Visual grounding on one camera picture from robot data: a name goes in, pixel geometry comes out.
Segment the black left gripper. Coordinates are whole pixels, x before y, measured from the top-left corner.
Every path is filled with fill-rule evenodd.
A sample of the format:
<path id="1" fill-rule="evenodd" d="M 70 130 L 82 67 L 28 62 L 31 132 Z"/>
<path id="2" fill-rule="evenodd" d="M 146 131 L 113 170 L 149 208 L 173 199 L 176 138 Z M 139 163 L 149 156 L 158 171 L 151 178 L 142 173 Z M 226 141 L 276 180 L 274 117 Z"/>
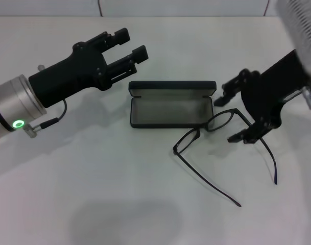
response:
<path id="1" fill-rule="evenodd" d="M 74 44 L 69 57 L 29 77 L 33 92 L 48 108 L 86 88 L 101 91 L 111 88 L 112 84 L 137 73 L 135 64 L 148 59 L 146 47 L 142 45 L 107 65 L 102 53 L 128 41 L 128 30 L 122 28 L 113 35 L 103 32 Z"/>

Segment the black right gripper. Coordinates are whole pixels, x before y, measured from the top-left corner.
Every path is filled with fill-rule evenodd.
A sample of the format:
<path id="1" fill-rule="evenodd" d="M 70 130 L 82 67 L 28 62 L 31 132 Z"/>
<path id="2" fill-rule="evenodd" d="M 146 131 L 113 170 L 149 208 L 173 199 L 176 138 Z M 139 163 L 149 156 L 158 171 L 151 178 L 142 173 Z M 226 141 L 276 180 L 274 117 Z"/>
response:
<path id="1" fill-rule="evenodd" d="M 246 121 L 248 128 L 230 136 L 229 143 L 254 144 L 265 134 L 281 126 L 281 110 L 286 97 L 307 84 L 307 73 L 293 50 L 265 72 L 243 69 L 222 85 L 223 94 L 213 103 L 225 106 L 237 93 L 255 122 Z"/>

